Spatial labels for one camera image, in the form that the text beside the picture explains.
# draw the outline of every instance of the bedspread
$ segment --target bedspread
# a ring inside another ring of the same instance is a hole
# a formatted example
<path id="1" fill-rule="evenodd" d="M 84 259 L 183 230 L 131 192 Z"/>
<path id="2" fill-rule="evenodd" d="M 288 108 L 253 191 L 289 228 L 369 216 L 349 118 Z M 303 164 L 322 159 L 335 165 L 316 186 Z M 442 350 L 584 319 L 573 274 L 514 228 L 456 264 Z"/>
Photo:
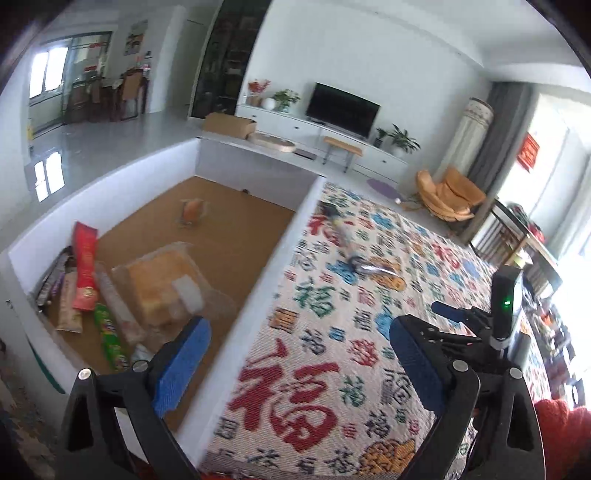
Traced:
<path id="1" fill-rule="evenodd" d="M 435 418 L 390 346 L 392 319 L 413 314 L 469 334 L 431 303 L 489 310 L 493 269 L 468 249 L 334 184 L 323 200 L 339 208 L 366 257 L 387 261 L 401 278 L 354 273 L 318 210 L 219 419 L 212 464 L 266 467 L 275 478 L 400 474 Z M 522 328 L 531 335 L 524 318 Z M 535 341 L 524 376 L 534 400 L 550 397 Z M 469 429 L 449 476 L 461 471 L 473 437 Z"/>

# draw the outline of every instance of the round tray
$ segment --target round tray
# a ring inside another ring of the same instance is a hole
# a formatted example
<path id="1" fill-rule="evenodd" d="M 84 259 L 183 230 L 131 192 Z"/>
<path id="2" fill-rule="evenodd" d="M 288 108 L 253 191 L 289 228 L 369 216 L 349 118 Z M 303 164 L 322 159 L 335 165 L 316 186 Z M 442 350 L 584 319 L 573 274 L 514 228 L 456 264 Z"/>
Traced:
<path id="1" fill-rule="evenodd" d="M 248 141 L 255 145 L 272 148 L 280 152 L 293 153 L 296 151 L 296 144 L 285 138 L 274 137 L 273 135 L 254 132 L 248 136 Z"/>

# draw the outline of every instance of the grip handle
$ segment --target grip handle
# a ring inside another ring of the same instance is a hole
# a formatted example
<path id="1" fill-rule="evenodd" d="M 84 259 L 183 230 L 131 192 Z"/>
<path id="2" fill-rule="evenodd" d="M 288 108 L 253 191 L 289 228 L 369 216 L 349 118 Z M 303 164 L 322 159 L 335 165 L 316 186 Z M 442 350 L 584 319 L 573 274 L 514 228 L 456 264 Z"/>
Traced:
<path id="1" fill-rule="evenodd" d="M 431 304 L 431 311 L 456 323 L 462 323 L 466 318 L 466 314 L 462 309 L 454 308 L 440 301 L 434 301 Z"/>

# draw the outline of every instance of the wall poster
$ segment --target wall poster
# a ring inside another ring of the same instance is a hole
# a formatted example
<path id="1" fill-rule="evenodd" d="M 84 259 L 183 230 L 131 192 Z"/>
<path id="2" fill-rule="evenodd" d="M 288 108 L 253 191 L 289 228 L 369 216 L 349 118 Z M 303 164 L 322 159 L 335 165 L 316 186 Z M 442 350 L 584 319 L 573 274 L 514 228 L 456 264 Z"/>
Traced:
<path id="1" fill-rule="evenodd" d="M 534 137 L 532 137 L 530 134 L 527 134 L 525 136 L 525 140 L 523 140 L 521 151 L 517 155 L 517 161 L 527 171 L 531 171 L 531 169 L 534 168 L 535 158 L 538 156 L 539 150 L 540 145 L 538 142 L 536 142 Z"/>
<path id="2" fill-rule="evenodd" d="M 134 55 L 139 53 L 139 48 L 144 40 L 144 34 L 146 33 L 147 28 L 147 20 L 137 22 L 131 26 L 131 30 L 125 41 L 125 52 L 123 55 Z"/>

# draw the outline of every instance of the storage box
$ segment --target storage box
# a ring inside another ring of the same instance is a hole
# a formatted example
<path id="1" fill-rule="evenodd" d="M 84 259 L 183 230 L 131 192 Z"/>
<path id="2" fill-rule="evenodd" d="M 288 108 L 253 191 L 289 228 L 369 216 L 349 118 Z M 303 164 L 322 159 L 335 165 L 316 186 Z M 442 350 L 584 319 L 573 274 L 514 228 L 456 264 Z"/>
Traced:
<path id="1" fill-rule="evenodd" d="M 225 115 L 224 113 L 210 113 L 205 117 L 202 129 L 220 135 L 246 138 L 256 130 L 256 122 L 248 118 Z"/>

